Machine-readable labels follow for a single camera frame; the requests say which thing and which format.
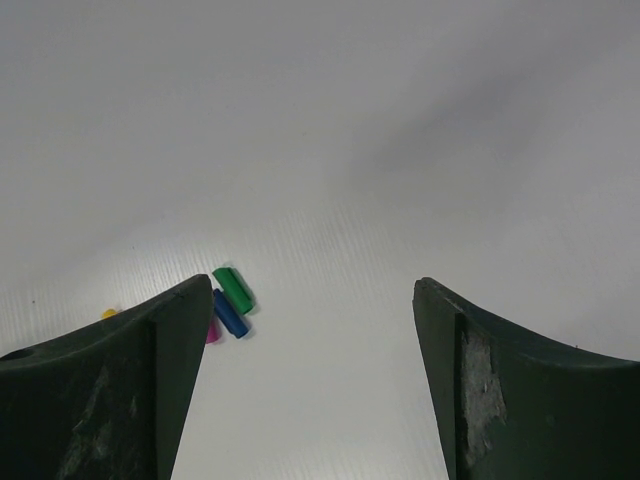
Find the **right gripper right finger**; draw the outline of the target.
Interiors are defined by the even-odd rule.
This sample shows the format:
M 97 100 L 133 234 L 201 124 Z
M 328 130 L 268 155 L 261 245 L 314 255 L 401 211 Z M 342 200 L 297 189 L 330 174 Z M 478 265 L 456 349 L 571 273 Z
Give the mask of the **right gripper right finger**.
M 431 278 L 414 321 L 452 479 L 635 479 L 639 365 L 544 337 Z

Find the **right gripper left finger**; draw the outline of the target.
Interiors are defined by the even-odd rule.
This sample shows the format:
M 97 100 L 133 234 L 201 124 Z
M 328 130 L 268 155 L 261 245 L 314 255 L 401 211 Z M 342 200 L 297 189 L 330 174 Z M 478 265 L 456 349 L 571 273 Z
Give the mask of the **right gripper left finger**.
M 1 359 L 5 479 L 167 479 L 199 372 L 203 274 Z

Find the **blue pen cap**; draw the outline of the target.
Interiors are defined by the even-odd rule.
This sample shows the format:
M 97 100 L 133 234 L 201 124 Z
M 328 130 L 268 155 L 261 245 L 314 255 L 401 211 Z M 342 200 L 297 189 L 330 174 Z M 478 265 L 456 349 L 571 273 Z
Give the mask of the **blue pen cap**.
M 240 339 L 249 333 L 249 327 L 240 315 L 235 311 L 224 293 L 215 289 L 214 312 L 227 331 L 235 338 Z

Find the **green pen cap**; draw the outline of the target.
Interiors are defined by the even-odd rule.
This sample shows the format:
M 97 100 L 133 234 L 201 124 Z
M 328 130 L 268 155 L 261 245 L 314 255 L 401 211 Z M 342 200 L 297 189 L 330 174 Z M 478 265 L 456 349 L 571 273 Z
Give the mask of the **green pen cap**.
M 248 314 L 254 309 L 254 296 L 234 268 L 219 267 L 212 274 L 228 300 L 240 314 Z

